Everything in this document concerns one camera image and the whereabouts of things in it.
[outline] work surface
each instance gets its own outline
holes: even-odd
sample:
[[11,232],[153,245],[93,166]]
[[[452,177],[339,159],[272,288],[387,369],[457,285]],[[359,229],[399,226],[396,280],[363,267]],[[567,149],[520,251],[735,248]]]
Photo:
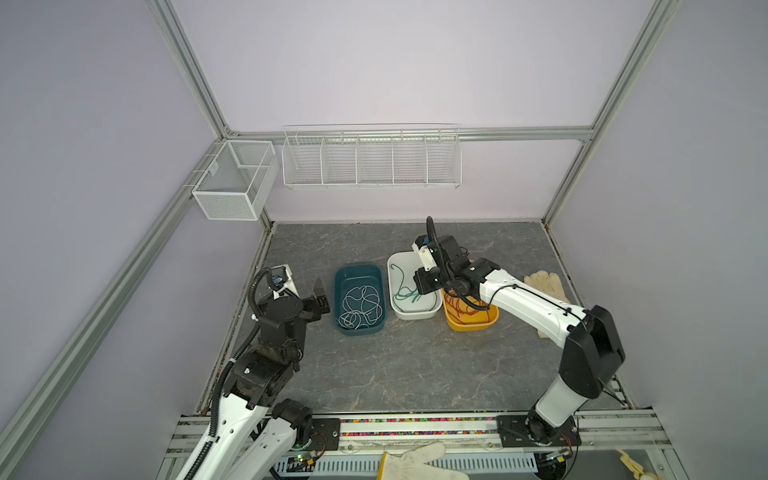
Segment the work surface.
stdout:
[[[520,280],[539,270],[564,278],[539,223],[439,223],[470,258],[485,257]],[[333,308],[336,271],[350,263],[374,263],[386,286],[386,261],[408,251],[424,223],[280,224],[266,266],[288,263],[301,296],[323,281]],[[566,286],[571,301],[573,293]],[[250,330],[240,329],[238,342]],[[279,400],[291,398],[315,412],[530,409],[557,375],[561,350],[536,329],[501,312],[479,332],[455,332],[442,310],[426,320],[400,320],[386,303],[386,324],[370,336],[346,336],[333,311],[308,325],[301,370]],[[603,394],[585,409],[615,409]]]

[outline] dark teal tray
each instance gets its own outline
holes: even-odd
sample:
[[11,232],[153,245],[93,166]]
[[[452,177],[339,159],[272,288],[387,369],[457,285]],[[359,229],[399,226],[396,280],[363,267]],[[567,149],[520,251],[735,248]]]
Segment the dark teal tray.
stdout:
[[[376,289],[376,292],[379,294],[379,306],[382,309],[382,315],[381,318],[371,326],[348,329],[343,326],[339,320],[341,315],[344,314],[342,300],[350,290],[359,286],[372,286]],[[336,272],[334,287],[333,318],[336,327],[341,330],[343,334],[349,336],[370,335],[372,333],[380,332],[381,329],[384,328],[384,321],[386,320],[386,308],[384,307],[386,303],[384,301],[384,299],[386,299],[386,291],[384,290],[384,282],[382,281],[382,271],[376,265],[349,265],[343,267]]]

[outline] white mesh basket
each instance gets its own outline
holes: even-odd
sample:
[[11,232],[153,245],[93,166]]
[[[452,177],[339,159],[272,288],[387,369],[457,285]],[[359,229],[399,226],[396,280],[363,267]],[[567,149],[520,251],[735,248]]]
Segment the white mesh basket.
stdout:
[[287,135],[283,180],[289,188],[458,187],[458,129],[396,133]]
[[280,169],[271,141],[225,141],[192,190],[211,220],[258,220]]

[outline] orange tray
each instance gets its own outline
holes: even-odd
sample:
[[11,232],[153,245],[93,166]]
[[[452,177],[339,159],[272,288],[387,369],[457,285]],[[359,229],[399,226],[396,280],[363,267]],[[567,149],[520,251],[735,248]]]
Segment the orange tray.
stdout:
[[[472,332],[476,330],[485,330],[498,320],[498,307],[492,305],[491,309],[486,312],[477,312],[475,315],[470,315],[467,310],[470,307],[466,306],[461,300],[458,300],[459,308],[457,309],[457,299],[451,297],[445,291],[442,292],[442,308],[445,311],[445,319],[448,321],[448,326],[457,332]],[[469,297],[469,299],[477,303],[478,305],[487,305],[485,302],[478,302],[477,300]]]

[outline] white glove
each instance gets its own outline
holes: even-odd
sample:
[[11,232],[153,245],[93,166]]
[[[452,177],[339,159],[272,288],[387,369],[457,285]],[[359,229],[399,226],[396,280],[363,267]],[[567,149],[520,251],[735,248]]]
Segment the white glove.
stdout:
[[432,443],[402,455],[384,454],[376,480],[469,480],[469,475],[425,465],[445,455],[445,445]]

